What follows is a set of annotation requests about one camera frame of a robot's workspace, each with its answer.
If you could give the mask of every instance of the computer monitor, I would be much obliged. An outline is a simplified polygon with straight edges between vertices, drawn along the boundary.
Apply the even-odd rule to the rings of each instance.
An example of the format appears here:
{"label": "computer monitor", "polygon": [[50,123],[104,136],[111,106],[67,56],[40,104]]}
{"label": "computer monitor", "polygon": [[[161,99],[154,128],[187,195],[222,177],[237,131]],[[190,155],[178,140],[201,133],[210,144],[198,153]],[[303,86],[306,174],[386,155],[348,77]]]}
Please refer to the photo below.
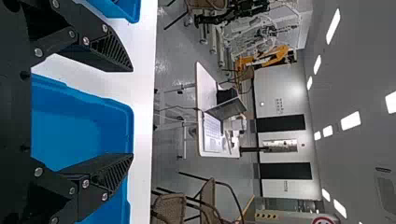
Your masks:
{"label": "computer monitor", "polygon": [[225,120],[232,116],[239,115],[245,111],[247,111],[247,108],[242,103],[241,99],[239,99],[239,97],[235,97],[229,101],[208,109],[206,113],[210,114],[216,119]]}

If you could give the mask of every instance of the laptop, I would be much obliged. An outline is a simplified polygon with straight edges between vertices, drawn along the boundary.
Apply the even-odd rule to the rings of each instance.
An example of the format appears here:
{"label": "laptop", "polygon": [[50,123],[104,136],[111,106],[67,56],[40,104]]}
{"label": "laptop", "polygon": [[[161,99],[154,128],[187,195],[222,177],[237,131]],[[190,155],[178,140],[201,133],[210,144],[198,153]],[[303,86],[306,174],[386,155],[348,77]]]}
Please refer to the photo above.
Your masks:
{"label": "laptop", "polygon": [[222,146],[222,127],[225,119],[247,111],[239,97],[223,102],[204,112],[204,151],[220,153]]}

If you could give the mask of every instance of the blue plastic bin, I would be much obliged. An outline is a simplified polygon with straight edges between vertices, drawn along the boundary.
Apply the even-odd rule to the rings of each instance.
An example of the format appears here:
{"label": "blue plastic bin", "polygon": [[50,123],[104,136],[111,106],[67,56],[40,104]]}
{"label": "blue plastic bin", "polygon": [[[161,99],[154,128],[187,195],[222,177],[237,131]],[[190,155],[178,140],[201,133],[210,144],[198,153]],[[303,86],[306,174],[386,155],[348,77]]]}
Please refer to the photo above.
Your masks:
{"label": "blue plastic bin", "polygon": [[128,22],[137,23],[140,20],[141,0],[88,0],[108,18],[125,18]]}
{"label": "blue plastic bin", "polygon": [[[133,152],[134,113],[128,105],[33,75],[32,157],[58,171],[106,153]],[[81,223],[129,224],[127,180]]]}

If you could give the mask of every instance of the robotic arm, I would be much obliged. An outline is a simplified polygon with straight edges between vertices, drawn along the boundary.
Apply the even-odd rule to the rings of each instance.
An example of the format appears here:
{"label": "robotic arm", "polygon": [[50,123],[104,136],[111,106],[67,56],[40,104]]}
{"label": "robotic arm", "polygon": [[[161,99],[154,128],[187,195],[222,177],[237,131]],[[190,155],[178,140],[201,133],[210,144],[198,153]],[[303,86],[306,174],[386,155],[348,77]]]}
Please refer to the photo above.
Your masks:
{"label": "robotic arm", "polygon": [[218,16],[198,15],[194,18],[195,26],[199,24],[215,24],[219,25],[223,22],[230,22],[239,18],[252,17],[262,12],[267,12],[269,8],[269,0],[236,0],[224,14]]}
{"label": "robotic arm", "polygon": [[0,222],[72,224],[106,203],[133,154],[53,172],[31,157],[31,67],[53,53],[107,72],[132,72],[114,30],[72,0],[0,1]]}

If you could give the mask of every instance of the bolt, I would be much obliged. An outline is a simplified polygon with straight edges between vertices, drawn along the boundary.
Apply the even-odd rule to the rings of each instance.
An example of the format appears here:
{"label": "bolt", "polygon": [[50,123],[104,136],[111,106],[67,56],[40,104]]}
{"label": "bolt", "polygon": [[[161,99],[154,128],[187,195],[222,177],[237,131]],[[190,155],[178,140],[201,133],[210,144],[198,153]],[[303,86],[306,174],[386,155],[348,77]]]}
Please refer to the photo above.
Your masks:
{"label": "bolt", "polygon": [[43,168],[41,167],[35,168],[35,177],[40,177],[41,175],[43,175]]}
{"label": "bolt", "polygon": [[87,189],[89,185],[90,185],[90,180],[86,179],[86,180],[82,181],[82,187],[84,189]]}
{"label": "bolt", "polygon": [[52,5],[53,5],[55,8],[59,8],[59,2],[58,2],[58,0],[52,0]]}
{"label": "bolt", "polygon": [[102,201],[105,202],[107,201],[108,195],[107,193],[102,194]]}
{"label": "bolt", "polygon": [[70,35],[70,37],[72,37],[72,38],[76,37],[76,34],[74,33],[74,31],[69,31],[69,35]]}
{"label": "bolt", "polygon": [[102,30],[103,30],[103,32],[107,33],[108,29],[107,29],[107,26],[105,24],[102,25]]}
{"label": "bolt", "polygon": [[84,36],[84,38],[82,38],[82,42],[86,46],[90,45],[90,39],[87,36]]}
{"label": "bolt", "polygon": [[70,195],[73,195],[73,194],[75,194],[76,193],[76,189],[75,188],[71,188],[70,190],[69,190],[69,194]]}
{"label": "bolt", "polygon": [[59,222],[59,218],[57,218],[57,217],[53,217],[53,218],[50,220],[50,224],[58,224],[58,222]]}
{"label": "bolt", "polygon": [[35,49],[35,56],[38,58],[43,57],[43,50],[36,48]]}

